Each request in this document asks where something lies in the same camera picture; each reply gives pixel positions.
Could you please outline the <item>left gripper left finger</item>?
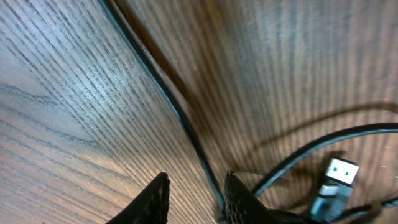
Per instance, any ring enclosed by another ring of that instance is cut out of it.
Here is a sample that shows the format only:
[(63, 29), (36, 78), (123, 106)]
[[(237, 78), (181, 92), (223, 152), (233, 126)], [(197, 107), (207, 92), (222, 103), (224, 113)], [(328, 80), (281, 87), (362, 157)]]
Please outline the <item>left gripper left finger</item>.
[(110, 219), (107, 224), (166, 224), (169, 212), (170, 180), (160, 172), (133, 199), (133, 201)]

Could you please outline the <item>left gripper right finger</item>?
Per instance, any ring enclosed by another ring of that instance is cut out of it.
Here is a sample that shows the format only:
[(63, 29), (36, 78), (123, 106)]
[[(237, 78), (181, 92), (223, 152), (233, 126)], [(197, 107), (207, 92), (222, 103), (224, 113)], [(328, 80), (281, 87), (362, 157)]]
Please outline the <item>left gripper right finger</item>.
[(266, 208), (233, 171), (227, 172), (224, 191), (224, 213), (228, 224), (307, 223), (303, 217), (292, 212)]

